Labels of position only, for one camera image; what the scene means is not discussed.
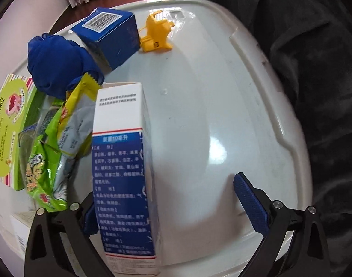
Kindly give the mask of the blue glove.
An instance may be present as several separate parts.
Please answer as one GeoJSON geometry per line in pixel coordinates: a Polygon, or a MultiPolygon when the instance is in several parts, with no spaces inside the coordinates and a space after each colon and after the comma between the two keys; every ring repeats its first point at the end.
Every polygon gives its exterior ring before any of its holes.
{"type": "Polygon", "coordinates": [[[28,42],[28,72],[39,91],[61,100],[86,73],[99,84],[104,81],[103,73],[85,48],[47,33],[28,42]]]}

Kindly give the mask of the yellow plastic toy piece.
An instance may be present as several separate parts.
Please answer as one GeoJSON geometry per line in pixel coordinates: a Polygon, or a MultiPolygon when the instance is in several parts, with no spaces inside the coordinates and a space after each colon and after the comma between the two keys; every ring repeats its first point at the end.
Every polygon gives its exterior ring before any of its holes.
{"type": "Polygon", "coordinates": [[[162,12],[162,10],[158,10],[149,14],[145,26],[138,30],[139,33],[144,29],[147,30],[147,35],[140,38],[140,46],[144,53],[172,49],[172,45],[168,43],[167,38],[175,25],[167,19],[157,20],[156,15],[162,12]]]}

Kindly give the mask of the grey plastic storage box lid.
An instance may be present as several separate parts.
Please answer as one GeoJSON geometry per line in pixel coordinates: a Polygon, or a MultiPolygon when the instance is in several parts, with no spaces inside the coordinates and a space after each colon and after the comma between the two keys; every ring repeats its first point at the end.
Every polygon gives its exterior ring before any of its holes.
{"type": "Polygon", "coordinates": [[[100,63],[107,83],[139,82],[148,108],[161,276],[238,276],[262,236],[233,189],[234,175],[305,209],[312,182],[305,138],[268,59],[244,25],[206,0],[121,5],[144,27],[174,23],[165,52],[100,63]]]}

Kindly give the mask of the bed with logo blanket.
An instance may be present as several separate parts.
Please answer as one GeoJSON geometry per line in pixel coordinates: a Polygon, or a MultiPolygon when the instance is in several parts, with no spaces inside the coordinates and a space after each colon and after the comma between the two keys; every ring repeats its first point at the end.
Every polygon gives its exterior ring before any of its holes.
{"type": "Polygon", "coordinates": [[[268,57],[305,135],[331,275],[352,276],[352,0],[209,0],[268,57]]]}

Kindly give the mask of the green snack bag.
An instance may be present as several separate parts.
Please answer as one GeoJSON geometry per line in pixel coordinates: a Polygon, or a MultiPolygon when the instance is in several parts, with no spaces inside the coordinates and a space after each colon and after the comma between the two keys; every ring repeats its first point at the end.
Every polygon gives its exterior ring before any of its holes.
{"type": "Polygon", "coordinates": [[[54,99],[34,130],[26,161],[25,188],[39,208],[63,211],[68,179],[91,145],[95,102],[101,86],[85,73],[68,98],[54,99]]]}

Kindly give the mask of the small dark blue carton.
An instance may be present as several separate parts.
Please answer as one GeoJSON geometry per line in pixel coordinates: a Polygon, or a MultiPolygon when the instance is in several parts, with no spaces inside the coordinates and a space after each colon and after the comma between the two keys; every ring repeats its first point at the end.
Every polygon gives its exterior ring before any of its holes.
{"type": "Polygon", "coordinates": [[[112,70],[140,49],[135,15],[129,11],[96,8],[71,30],[112,70]]]}

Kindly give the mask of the white blue medicine box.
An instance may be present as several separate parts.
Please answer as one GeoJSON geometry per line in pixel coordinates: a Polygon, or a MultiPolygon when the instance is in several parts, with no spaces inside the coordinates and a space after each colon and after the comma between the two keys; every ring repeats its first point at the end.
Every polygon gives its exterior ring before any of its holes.
{"type": "Polygon", "coordinates": [[[156,276],[160,231],[150,122],[141,83],[98,91],[92,133],[95,212],[108,267],[156,276]]]}

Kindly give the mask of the green striped medicine box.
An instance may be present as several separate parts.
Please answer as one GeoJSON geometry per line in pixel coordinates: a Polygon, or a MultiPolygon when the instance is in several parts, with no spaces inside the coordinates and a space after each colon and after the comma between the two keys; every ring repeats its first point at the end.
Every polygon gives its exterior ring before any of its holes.
{"type": "Polygon", "coordinates": [[[0,182],[16,191],[23,189],[18,135],[37,122],[44,99],[31,77],[9,74],[0,88],[0,182]]]}

